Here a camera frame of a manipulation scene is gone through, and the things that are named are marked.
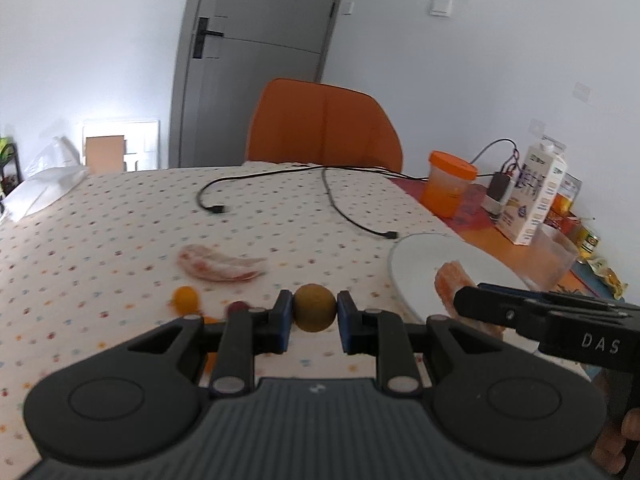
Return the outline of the person's right hand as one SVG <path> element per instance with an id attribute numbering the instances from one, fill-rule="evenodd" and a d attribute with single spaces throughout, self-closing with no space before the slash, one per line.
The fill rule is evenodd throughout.
<path id="1" fill-rule="evenodd" d="M 592 460 L 609 474 L 618 474 L 626 464 L 623 449 L 628 441 L 640 439 L 640 414 L 638 408 L 630 410 L 622 422 L 622 428 L 606 426 L 591 452 Z"/>

